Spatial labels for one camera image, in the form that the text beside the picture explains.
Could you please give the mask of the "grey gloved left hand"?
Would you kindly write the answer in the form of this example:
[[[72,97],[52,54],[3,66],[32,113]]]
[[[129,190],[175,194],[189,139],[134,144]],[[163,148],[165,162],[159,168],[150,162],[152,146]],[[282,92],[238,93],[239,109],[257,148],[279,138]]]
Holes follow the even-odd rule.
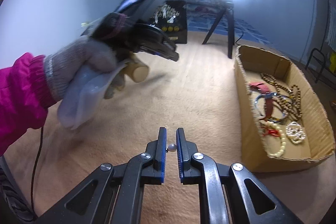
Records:
[[[60,102],[58,120],[75,130],[89,121],[104,98],[112,98],[124,80],[119,61],[103,42],[82,36],[43,61],[53,99]]]

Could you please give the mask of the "pink jacket sleeve forearm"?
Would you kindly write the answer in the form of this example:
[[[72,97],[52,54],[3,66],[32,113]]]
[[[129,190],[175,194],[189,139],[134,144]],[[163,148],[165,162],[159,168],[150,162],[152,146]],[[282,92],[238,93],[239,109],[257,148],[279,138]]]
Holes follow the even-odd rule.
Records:
[[[44,55],[25,53],[1,69],[1,155],[29,128],[39,129],[56,104],[47,85]]]

